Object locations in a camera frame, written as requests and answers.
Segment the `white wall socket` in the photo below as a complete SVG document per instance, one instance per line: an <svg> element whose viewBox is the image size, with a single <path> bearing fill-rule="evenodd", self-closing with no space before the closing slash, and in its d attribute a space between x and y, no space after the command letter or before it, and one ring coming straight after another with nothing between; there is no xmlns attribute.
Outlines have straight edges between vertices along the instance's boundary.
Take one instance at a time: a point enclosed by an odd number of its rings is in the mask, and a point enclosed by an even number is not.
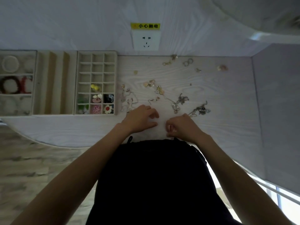
<svg viewBox="0 0 300 225"><path fill-rule="evenodd" d="M160 31L132 30L132 41L135 51L158 51Z"/></svg>

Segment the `warning sticker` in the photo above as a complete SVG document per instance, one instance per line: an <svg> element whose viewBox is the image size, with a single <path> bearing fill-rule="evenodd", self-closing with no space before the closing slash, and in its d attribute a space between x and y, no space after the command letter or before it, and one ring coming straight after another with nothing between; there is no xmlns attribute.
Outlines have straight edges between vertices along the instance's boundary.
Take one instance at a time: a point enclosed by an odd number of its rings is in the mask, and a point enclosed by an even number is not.
<svg viewBox="0 0 300 225"><path fill-rule="evenodd" d="M132 30L159 30L159 23L130 23Z"/></svg>

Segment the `pink charm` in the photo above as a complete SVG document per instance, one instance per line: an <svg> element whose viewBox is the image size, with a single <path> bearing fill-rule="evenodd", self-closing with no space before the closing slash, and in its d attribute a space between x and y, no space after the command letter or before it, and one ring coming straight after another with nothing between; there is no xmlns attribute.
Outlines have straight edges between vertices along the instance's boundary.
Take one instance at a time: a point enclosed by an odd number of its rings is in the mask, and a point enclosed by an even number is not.
<svg viewBox="0 0 300 225"><path fill-rule="evenodd" d="M101 99L98 98L98 97L97 97L97 98L93 98L93 99L92 99L92 102L93 102L93 103L100 103L100 102L101 102Z"/></svg>
<svg viewBox="0 0 300 225"><path fill-rule="evenodd" d="M100 114L101 113L101 106L95 105L93 107L93 114Z"/></svg>

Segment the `jewelry tray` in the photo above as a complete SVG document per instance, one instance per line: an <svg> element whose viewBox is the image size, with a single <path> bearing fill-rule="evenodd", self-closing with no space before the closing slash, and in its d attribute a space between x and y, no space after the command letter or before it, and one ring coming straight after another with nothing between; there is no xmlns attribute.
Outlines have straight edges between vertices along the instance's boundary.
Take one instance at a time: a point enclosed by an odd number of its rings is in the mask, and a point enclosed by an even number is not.
<svg viewBox="0 0 300 225"><path fill-rule="evenodd" d="M11 73L0 65L0 83L4 81L5 89L0 91L0 117L116 115L115 51L0 51L0 63L7 56L16 57L19 67ZM94 92L91 84L99 90ZM93 96L99 94L101 102L93 103Z"/></svg>

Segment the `black shirt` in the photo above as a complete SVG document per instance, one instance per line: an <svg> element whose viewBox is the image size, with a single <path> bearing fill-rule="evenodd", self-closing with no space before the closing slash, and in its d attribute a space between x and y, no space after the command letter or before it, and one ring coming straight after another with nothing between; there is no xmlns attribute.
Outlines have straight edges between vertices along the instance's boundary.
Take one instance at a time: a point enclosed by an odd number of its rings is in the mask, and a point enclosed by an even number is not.
<svg viewBox="0 0 300 225"><path fill-rule="evenodd" d="M100 174L86 224L240 224L203 155L184 141L120 145Z"/></svg>

